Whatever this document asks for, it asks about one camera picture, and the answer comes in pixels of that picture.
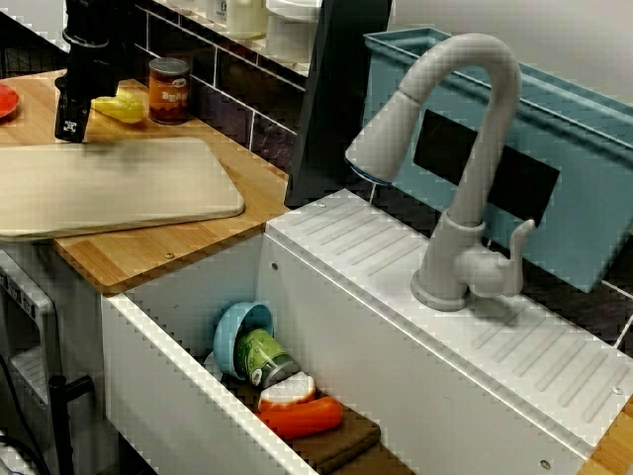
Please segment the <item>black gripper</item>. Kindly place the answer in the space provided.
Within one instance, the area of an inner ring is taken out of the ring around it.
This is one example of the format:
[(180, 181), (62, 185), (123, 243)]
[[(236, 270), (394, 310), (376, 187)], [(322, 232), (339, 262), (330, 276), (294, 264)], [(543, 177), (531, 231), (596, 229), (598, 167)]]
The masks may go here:
[(89, 102), (99, 97), (114, 97), (119, 81), (104, 47), (71, 46), (66, 72), (54, 80), (61, 96), (56, 108), (54, 137), (82, 143), (90, 114)]

